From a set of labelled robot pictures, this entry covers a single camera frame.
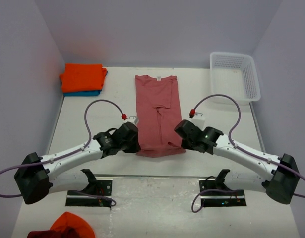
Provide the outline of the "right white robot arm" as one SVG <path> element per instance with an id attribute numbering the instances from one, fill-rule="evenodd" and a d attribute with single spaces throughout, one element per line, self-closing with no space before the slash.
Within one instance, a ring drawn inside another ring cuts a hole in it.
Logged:
<path id="1" fill-rule="evenodd" d="M 184 149 L 223 157 L 250 169 L 250 173 L 244 174 L 222 169 L 208 192 L 236 195 L 239 190 L 259 191 L 278 203 L 290 204 L 299 181 L 299 170 L 292 156 L 278 157 L 249 147 L 245 153 L 222 131 L 213 127 L 200 129 L 188 120 L 182 120 L 175 132 L 181 137 Z"/>

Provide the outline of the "pink t shirt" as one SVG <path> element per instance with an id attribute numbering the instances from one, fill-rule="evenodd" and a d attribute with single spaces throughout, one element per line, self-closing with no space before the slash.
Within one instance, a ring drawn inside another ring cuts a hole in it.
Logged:
<path id="1" fill-rule="evenodd" d="M 176 76 L 135 76 L 139 156 L 163 157 L 185 153 L 174 129 L 182 121 Z"/>

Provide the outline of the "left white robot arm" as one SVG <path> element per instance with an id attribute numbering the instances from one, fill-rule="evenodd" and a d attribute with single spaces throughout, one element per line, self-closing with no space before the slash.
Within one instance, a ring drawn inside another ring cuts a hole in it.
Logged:
<path id="1" fill-rule="evenodd" d="M 69 170 L 119 151 L 137 153 L 140 150 L 137 123 L 137 117 L 129 117 L 113 133 L 100 132 L 87 142 L 57 154 L 27 155 L 14 175 L 25 204 L 34 204 L 48 194 L 60 191 L 94 193 L 97 183 L 89 169 L 77 173 Z"/>

